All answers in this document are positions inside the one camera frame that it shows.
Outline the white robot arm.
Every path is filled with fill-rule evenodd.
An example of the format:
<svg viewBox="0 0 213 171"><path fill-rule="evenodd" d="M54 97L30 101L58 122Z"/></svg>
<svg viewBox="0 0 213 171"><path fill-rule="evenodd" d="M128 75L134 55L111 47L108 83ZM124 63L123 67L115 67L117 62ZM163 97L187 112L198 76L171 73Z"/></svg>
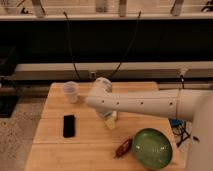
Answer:
<svg viewBox="0 0 213 171"><path fill-rule="evenodd" d="M99 77L85 102L103 119L111 111L175 118L192 123L185 171L213 170L213 90L169 89L113 93L112 83Z"/></svg>

